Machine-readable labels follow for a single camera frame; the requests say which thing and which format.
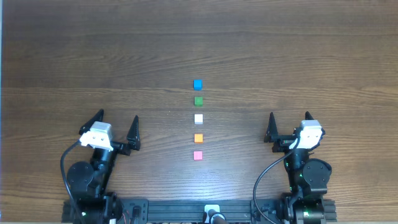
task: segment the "blue cube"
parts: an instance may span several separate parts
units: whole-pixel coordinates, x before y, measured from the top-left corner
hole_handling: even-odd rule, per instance
[[[193,81],[193,89],[194,90],[201,90],[201,80],[194,80]]]

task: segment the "table surface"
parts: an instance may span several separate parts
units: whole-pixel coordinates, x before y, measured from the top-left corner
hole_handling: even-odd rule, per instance
[[[108,187],[120,197],[251,199],[281,156],[262,141],[269,113],[290,134],[308,110],[326,131],[312,157],[333,166],[325,198],[339,220],[398,219],[398,1],[5,0],[3,10],[2,221],[60,221],[61,154],[100,108],[120,141],[140,116],[141,150],[118,157]],[[66,167],[92,151],[75,149]],[[279,164],[258,196],[286,191]]]

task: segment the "cube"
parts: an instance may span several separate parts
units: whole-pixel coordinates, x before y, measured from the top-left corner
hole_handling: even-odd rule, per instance
[[[195,96],[195,106],[203,106],[203,97]]]
[[[195,124],[203,124],[203,114],[195,114]]]
[[[203,154],[201,151],[195,151],[193,152],[193,160],[198,161],[203,159]]]
[[[193,140],[193,142],[196,144],[202,144],[203,143],[203,134],[195,134],[195,139]]]
[[[201,80],[194,80],[193,81],[193,89],[201,90],[201,88],[202,88]]]

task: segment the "orange cube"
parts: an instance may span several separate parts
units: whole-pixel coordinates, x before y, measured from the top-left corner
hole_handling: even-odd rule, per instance
[[[203,134],[195,134],[195,143],[202,144],[203,143]]]

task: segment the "white plastic part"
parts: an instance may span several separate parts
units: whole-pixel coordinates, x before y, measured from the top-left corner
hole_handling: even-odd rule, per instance
[[[113,151],[111,146],[112,126],[108,123],[95,121],[90,130],[80,137],[82,146],[90,145],[92,148],[106,149]]]
[[[195,114],[195,124],[203,124],[203,114]]]
[[[210,220],[209,220],[209,211],[211,209],[213,209],[216,212],[220,212],[220,206],[219,205],[205,205],[205,212],[207,214],[205,223],[209,223],[210,222]]]
[[[317,120],[303,120],[300,124],[300,142],[297,149],[311,149],[319,143],[322,137],[322,126]],[[289,149],[293,149],[297,144],[296,139]]]

